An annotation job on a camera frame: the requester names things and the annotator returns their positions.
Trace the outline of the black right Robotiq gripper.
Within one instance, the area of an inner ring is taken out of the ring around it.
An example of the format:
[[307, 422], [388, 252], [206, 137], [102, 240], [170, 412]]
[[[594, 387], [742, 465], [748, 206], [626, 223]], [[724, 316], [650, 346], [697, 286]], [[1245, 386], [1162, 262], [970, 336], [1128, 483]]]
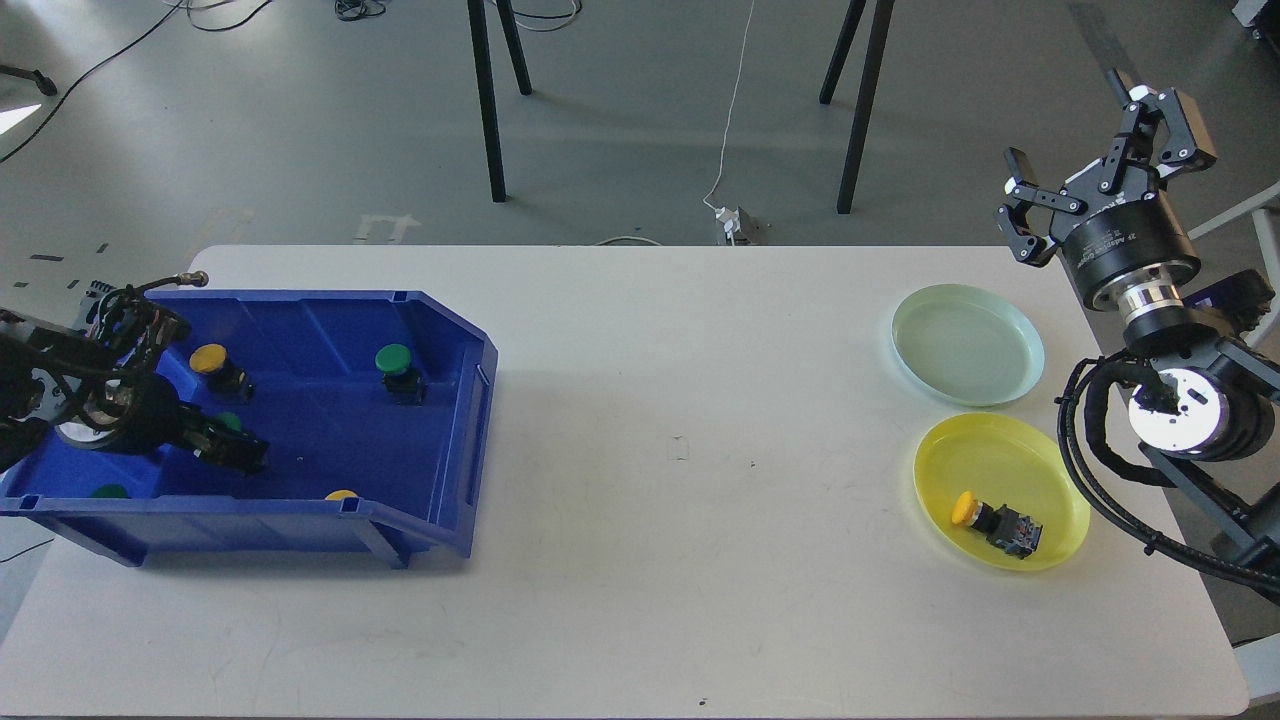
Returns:
[[[1219, 160], [1192, 96], [1134, 83], [1117, 68], [1103, 76], [1123, 118], [1101, 163], [1069, 177], [1066, 193], [1052, 193], [1041, 188], [1029, 158], [1007, 147], [1010, 177], [1005, 202], [995, 211], [997, 229], [1023, 265], [1047, 265], [1059, 241], [1076, 296], [1091, 311], [1117, 307], [1119, 292], [1111, 284], [1121, 275], [1166, 266], [1175, 284], [1185, 284], [1199, 273], [1201, 260], [1165, 190], [1174, 178], [1207, 170]], [[1056, 213], [1056, 241], [1030, 228], [1034, 208]]]

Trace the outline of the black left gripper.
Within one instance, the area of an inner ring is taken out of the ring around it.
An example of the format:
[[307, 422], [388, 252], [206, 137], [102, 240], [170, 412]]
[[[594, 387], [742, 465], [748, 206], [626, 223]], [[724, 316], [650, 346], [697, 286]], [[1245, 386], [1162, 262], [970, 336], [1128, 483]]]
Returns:
[[72, 448], [119, 455], [142, 455], [174, 445], [195, 451], [202, 462], [246, 475], [266, 468], [269, 442], [246, 430], [238, 418], [229, 421], [228, 414], [207, 415], [183, 401], [172, 382], [138, 380], [116, 389], [129, 400], [119, 416], [96, 407], [90, 411], [96, 427], [64, 421], [55, 427], [56, 437]]

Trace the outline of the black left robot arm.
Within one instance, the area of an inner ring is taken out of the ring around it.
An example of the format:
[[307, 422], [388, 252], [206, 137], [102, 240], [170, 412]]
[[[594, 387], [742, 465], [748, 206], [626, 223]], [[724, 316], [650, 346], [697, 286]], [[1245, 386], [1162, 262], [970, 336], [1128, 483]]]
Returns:
[[207, 282], [205, 272], [122, 287], [95, 281], [69, 327], [4, 309], [3, 468], [56, 434], [95, 452], [141, 455], [174, 446], [218, 468], [261, 471], [265, 439], [184, 401], [157, 369], [192, 328], [148, 291]]

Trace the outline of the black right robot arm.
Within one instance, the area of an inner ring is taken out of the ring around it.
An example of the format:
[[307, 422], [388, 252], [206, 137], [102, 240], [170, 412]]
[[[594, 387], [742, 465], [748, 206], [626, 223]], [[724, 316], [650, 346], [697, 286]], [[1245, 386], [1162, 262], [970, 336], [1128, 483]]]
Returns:
[[[1123, 110], [1107, 151], [1047, 190], [1027, 155], [1007, 149], [1010, 177], [995, 211], [1016, 261], [1044, 266], [1059, 258], [1083, 309], [1123, 319], [1123, 348], [1079, 361], [1068, 378], [1059, 450], [1085, 501], [1147, 553], [1276, 602], [1277, 491], [1249, 502], [1204, 470], [1249, 457], [1274, 437], [1277, 364], [1245, 337], [1276, 295], [1254, 269], [1183, 293], [1201, 260], [1170, 205], [1169, 182], [1211, 168], [1216, 149], [1192, 97], [1115, 68], [1107, 81]], [[1102, 487], [1091, 459], [1124, 480], [1183, 492], [1219, 528], [1212, 550], [1142, 521]]]

